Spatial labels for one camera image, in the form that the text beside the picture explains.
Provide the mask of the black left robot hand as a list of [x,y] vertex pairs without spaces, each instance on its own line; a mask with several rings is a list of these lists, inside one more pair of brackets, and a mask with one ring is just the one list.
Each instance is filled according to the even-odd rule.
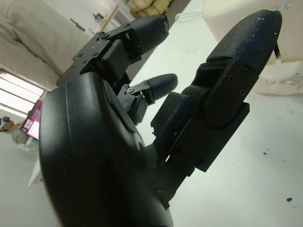
[[243,18],[181,93],[175,74],[120,83],[167,38],[165,15],[96,34],[42,105],[40,167],[60,226],[173,226],[169,201],[195,169],[208,170],[249,113],[244,100],[281,26],[279,11]]

